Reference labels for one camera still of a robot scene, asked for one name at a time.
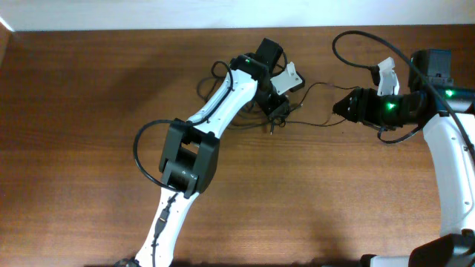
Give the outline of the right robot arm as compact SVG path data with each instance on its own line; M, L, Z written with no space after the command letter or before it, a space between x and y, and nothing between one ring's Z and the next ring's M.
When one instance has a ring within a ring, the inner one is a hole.
M441 206L440 237L408 256L365 254L360 266L474 265L474 90L456 87L451 78L451 52L427 49L411 62L426 81L410 72L410 93L400 95L356 88L333 105L333 112L380 134L415 125L430 149Z

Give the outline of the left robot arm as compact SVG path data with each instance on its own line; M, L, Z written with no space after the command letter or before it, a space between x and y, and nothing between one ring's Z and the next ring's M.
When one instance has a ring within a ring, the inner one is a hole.
M266 121L282 123L289 113L287 98L273 84L273 70L284 50L263 39L254 53L245 53L224 65L226 76L211 99L186 121L169 126L160 158L160 179L148 173L138 157L143 132L160 120L142 126L134 138L133 156L140 172L160 186L160 201L142 248L117 266L169 266L180 230L193 202L211 183L217 170L220 138L239 111L256 102Z

